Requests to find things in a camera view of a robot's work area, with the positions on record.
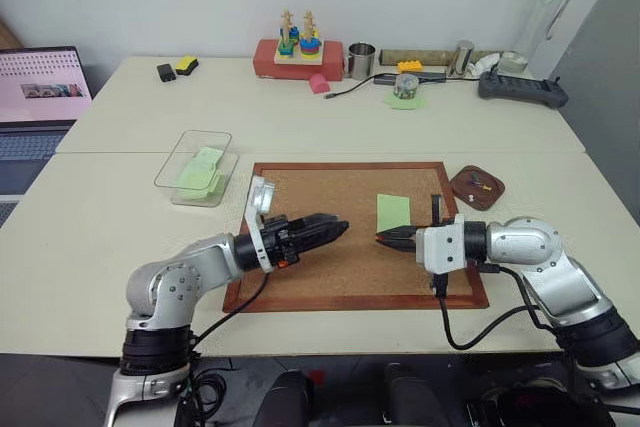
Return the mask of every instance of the transparent plastic box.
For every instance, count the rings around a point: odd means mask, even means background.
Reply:
[[[187,130],[158,172],[154,184],[179,205],[215,207],[224,195],[238,156],[227,151],[231,134]]]

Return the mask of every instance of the robotic arm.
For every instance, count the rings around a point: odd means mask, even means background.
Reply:
[[[282,215],[263,222],[274,189],[264,178],[253,178],[245,209],[248,234],[200,240],[175,257],[133,272],[127,285],[131,314],[111,385],[107,427],[114,425],[125,403],[168,398],[185,390],[194,344],[191,319],[205,293],[241,279],[249,270],[269,273],[294,264],[299,253],[332,242],[349,227],[329,214],[291,222]]]
[[[609,391],[640,384],[638,339],[549,224],[523,217],[487,225],[458,214],[453,223],[417,229],[415,241],[416,261],[436,280],[436,296],[446,295],[446,278],[437,279],[468,260],[515,264],[558,345],[592,385]]]

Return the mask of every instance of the pink eraser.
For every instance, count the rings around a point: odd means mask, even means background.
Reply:
[[[329,92],[329,84],[327,79],[322,74],[313,74],[309,79],[309,86],[314,94],[322,94],[323,92]]]

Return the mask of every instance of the laptop keyboard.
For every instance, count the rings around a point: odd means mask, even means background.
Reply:
[[[64,134],[0,136],[1,160],[48,160]]]
[[[17,202],[0,202],[0,227],[4,224],[5,220],[9,218],[13,209],[18,205]]]

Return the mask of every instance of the clear water bottle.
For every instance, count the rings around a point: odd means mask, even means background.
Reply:
[[[498,72],[521,74],[543,39],[553,36],[553,29],[570,0],[535,0],[524,28],[512,50],[505,51],[498,62]]]

